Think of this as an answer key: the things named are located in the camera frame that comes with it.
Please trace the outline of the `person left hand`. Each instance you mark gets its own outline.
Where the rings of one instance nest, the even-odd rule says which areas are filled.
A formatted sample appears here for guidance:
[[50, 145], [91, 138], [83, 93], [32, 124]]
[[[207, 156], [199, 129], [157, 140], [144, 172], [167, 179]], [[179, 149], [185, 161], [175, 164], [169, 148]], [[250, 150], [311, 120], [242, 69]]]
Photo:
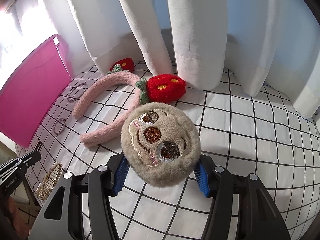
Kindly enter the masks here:
[[11, 197], [1, 199], [1, 239], [28, 239], [29, 232], [15, 201]]

